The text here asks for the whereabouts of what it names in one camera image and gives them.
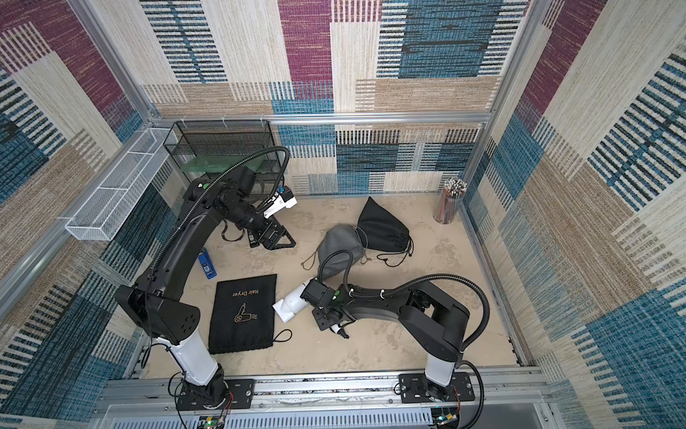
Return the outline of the white hair dryer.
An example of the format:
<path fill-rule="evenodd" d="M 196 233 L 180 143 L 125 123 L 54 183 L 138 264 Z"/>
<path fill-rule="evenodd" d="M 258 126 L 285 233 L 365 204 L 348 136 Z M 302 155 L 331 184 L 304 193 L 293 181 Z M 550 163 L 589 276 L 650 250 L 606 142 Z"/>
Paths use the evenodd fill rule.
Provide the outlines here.
<path fill-rule="evenodd" d="M 338 296 L 339 291 L 335 291 L 315 278 L 311 278 L 296 287 L 285 298 L 273 304 L 273 309 L 284 323 L 288 323 L 307 306 L 332 307 Z M 333 333 L 345 339 L 349 338 L 344 328 Z"/>

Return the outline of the grey hair dryer bag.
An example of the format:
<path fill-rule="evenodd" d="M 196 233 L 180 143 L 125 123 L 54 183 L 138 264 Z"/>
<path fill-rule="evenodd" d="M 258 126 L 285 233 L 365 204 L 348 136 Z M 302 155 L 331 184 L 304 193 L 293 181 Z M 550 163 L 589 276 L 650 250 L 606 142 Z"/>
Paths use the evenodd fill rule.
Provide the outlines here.
<path fill-rule="evenodd" d="M 317 266 L 317 277 L 321 281 L 346 273 L 354 264 L 366 258 L 363 236 L 353 225 L 336 225 L 326 232 L 315 251 L 301 266 L 307 271 Z"/>

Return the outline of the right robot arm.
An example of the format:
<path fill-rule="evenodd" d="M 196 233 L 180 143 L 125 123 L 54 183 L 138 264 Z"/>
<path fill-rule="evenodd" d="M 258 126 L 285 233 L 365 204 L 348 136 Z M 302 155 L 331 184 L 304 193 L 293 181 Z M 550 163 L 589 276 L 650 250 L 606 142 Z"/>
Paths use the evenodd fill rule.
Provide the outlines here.
<path fill-rule="evenodd" d="M 396 322 L 427 352 L 426 389 L 440 393 L 450 385 L 455 365 L 464 356 L 469 310 L 429 280 L 420 280 L 402 291 L 362 292 L 334 290 L 310 280 L 299 297 L 313 307 L 320 330 L 340 332 L 364 320 Z"/>

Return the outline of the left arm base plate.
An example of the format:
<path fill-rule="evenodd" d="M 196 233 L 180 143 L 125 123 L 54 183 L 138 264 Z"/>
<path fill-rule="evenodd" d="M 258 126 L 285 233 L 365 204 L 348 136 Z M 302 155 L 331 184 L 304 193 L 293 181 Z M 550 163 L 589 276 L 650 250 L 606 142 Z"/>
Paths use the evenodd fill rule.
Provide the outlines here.
<path fill-rule="evenodd" d="M 253 379 L 215 380 L 207 386 L 182 382 L 175 393 L 179 411 L 222 411 L 249 409 L 253 398 Z"/>

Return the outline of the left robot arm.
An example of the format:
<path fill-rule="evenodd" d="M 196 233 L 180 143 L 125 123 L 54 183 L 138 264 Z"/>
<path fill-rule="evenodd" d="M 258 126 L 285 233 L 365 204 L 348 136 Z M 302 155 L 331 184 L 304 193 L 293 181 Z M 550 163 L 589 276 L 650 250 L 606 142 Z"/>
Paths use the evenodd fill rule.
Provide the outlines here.
<path fill-rule="evenodd" d="M 123 285 L 115 300 L 152 340 L 168 348 L 182 371 L 180 398 L 206 409 L 218 409 L 228 399 L 221 365 L 210 355 L 198 332 L 200 310 L 182 302 L 198 256 L 215 228 L 234 223 L 248 234 L 252 246 L 267 250 L 293 248 L 296 241 L 275 216 L 267 216 L 250 200 L 257 174 L 241 166 L 223 177 L 202 176 L 183 194 L 173 233 L 151 265 L 131 286 Z"/>

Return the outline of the black hair dryer bag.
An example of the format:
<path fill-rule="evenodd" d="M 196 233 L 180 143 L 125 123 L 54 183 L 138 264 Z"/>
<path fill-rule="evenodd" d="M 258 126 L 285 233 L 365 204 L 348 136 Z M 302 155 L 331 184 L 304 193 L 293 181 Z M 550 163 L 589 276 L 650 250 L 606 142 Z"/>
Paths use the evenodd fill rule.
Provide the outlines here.
<path fill-rule="evenodd" d="M 363 246 L 380 251 L 377 258 L 388 267 L 399 267 L 414 253 L 409 229 L 371 197 L 358 218 L 357 229 L 362 233 Z"/>

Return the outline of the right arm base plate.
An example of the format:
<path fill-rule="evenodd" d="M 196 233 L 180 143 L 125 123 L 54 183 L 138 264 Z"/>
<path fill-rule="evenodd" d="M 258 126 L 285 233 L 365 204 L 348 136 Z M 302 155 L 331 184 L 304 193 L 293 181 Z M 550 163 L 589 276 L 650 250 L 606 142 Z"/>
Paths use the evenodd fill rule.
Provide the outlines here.
<path fill-rule="evenodd" d="M 431 382 L 424 373 L 403 373 L 393 388 L 403 403 L 475 401 L 470 375 L 454 372 L 447 386 Z"/>

